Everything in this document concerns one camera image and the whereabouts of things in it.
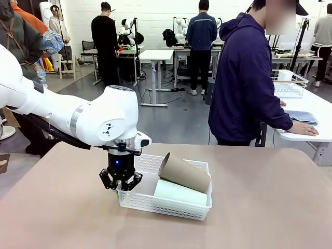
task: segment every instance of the desk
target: desk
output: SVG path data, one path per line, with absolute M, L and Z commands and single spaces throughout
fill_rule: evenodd
M 174 49 L 174 88 L 177 87 L 177 68 L 178 68 L 178 56 L 190 56 L 190 48 L 173 47 Z M 212 77 L 215 79 L 217 72 L 218 56 L 221 52 L 221 47 L 213 47 L 211 51 L 212 57 Z
M 152 70 L 152 89 L 147 89 L 152 91 L 152 103 L 143 103 L 142 106 L 155 106 L 155 107 L 167 107 L 167 104 L 157 104 L 156 101 L 156 91 L 167 91 L 170 89 L 161 88 L 161 63 L 162 61 L 168 61 L 172 58 L 173 50 L 145 50 L 140 55 L 140 60 L 151 61 Z M 156 89 L 156 69 L 155 66 L 158 64 L 158 88 Z
M 85 51 L 86 53 L 91 53 L 93 56 L 93 66 L 94 66 L 94 75 L 95 75 L 95 82 L 93 83 L 93 85 L 97 85 L 99 82 L 101 82 L 102 80 L 101 79 L 98 79 L 98 72 L 97 72 L 97 56 L 98 56 L 98 51 L 96 49 L 90 49 L 90 50 L 87 50 Z M 133 59 L 134 60 L 134 68 L 135 68 L 135 83 L 134 83 L 134 86 L 137 85 L 138 81 L 137 81 L 137 71 L 136 71 L 136 49 L 130 49 L 130 50 L 123 50 L 120 52 L 120 54 L 127 54 L 128 57 L 130 59 Z
M 169 151 L 209 163 L 213 207 L 205 221 L 120 207 L 99 178 L 107 152 L 60 143 L 0 200 L 0 248 L 331 248 L 332 182 L 301 151 L 144 148 Z
M 304 91 L 302 98 L 281 99 L 287 104 L 287 106 L 284 107 L 285 110 L 310 112 L 319 121 L 319 124 L 316 127 L 320 133 L 318 136 L 298 135 L 282 130 L 276 130 L 276 132 L 281 138 L 286 140 L 308 142 L 316 149 L 313 161 L 320 166 L 324 153 L 332 142 L 332 104 L 308 90 Z M 313 146 L 312 142 L 317 142 L 317 146 Z
M 322 58 L 314 58 L 314 57 L 308 57 L 308 58 L 298 58 L 296 60 L 295 68 L 300 65 L 299 70 L 302 69 L 302 67 L 306 64 L 309 64 L 310 61 L 320 61 Z M 272 64 L 286 64 L 289 65 L 291 64 L 292 61 L 290 58 L 277 58 L 274 54 L 272 55 Z M 303 76 L 305 79 L 307 79 L 308 76 L 308 69 L 309 67 L 307 66 L 305 75 Z

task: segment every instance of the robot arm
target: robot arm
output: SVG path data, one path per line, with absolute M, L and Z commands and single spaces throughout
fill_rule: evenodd
M 131 45 L 135 45 L 135 38 L 136 38 L 136 32 L 134 27 L 134 21 L 133 19 L 126 19 L 126 27 L 122 27 L 121 29 L 121 35 L 127 35 L 128 39 L 130 40 Z
M 175 35 L 175 38 L 177 40 L 177 43 L 179 44 L 185 44 L 185 38 L 187 35 L 188 25 L 186 23 L 186 20 L 184 18 L 177 18 L 176 19 L 177 24 L 177 32 L 178 34 Z
M 122 189 L 131 190 L 139 183 L 142 175 L 135 172 L 133 157 L 151 144 L 151 139 L 137 132 L 138 103 L 133 90 L 107 87 L 94 101 L 56 94 L 23 77 L 20 64 L 2 45 L 0 54 L 0 108 L 38 115 L 69 137 L 107 149 L 109 164 L 103 173 L 106 188 L 116 189 L 121 181 Z M 106 173 L 107 177 L 113 176 L 113 181 L 105 180 Z M 134 184 L 128 183 L 132 176 L 138 176 Z

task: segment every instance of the hood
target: hood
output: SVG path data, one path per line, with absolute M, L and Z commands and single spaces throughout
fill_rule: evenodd
M 265 34 L 265 30 L 263 29 L 263 27 L 260 26 L 251 15 L 240 13 L 236 19 L 230 20 L 221 25 L 219 36 L 221 40 L 225 41 L 228 39 L 228 37 L 234 30 L 237 30 L 238 28 L 244 26 L 255 27 L 258 30 L 260 30 L 263 34 Z
M 0 19 L 9 20 L 14 17 L 10 0 L 0 0 Z

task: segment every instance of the hand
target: hand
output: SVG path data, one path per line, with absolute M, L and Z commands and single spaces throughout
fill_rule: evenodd
M 314 126 L 310 126 L 306 123 L 300 122 L 293 122 L 293 127 L 289 129 L 288 132 L 307 136 L 319 135 L 318 131 L 314 128 Z

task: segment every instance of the light green paper roll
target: light green paper roll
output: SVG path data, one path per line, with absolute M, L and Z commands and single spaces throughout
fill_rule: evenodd
M 206 206 L 208 200 L 204 193 L 162 179 L 158 180 L 154 196 L 201 206 Z

